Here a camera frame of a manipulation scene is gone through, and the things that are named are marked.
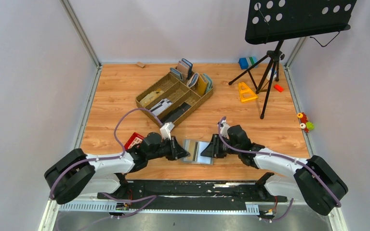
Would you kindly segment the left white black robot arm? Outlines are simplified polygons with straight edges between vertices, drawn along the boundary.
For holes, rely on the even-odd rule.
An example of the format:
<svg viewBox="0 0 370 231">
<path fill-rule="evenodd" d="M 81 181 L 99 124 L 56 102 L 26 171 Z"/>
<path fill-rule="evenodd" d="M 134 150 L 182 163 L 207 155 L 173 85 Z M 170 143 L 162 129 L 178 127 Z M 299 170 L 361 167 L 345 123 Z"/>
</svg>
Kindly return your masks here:
<svg viewBox="0 0 370 231">
<path fill-rule="evenodd" d="M 175 161 L 189 155 L 175 136 L 164 139 L 151 132 L 123 153 L 93 155 L 74 149 L 51 166 L 44 177 L 51 189 L 50 197 L 62 205 L 84 194 L 117 192 L 124 174 L 145 168 L 152 159 Z"/>
</svg>

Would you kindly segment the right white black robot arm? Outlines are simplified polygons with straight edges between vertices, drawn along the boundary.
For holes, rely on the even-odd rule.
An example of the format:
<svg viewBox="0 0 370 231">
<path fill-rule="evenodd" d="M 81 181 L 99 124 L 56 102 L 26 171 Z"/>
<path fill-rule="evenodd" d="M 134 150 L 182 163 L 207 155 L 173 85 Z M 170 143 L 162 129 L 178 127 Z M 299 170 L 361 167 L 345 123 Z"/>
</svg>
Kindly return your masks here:
<svg viewBox="0 0 370 231">
<path fill-rule="evenodd" d="M 270 195 L 305 201 L 320 215 L 340 207 L 340 200 L 348 193 L 347 185 L 322 157 L 305 159 L 274 152 L 252 142 L 240 125 L 222 124 L 201 151 L 202 156 L 212 158 L 228 154 L 238 155 L 247 166 L 270 170 L 269 176 L 261 178 L 261 186 Z"/>
</svg>

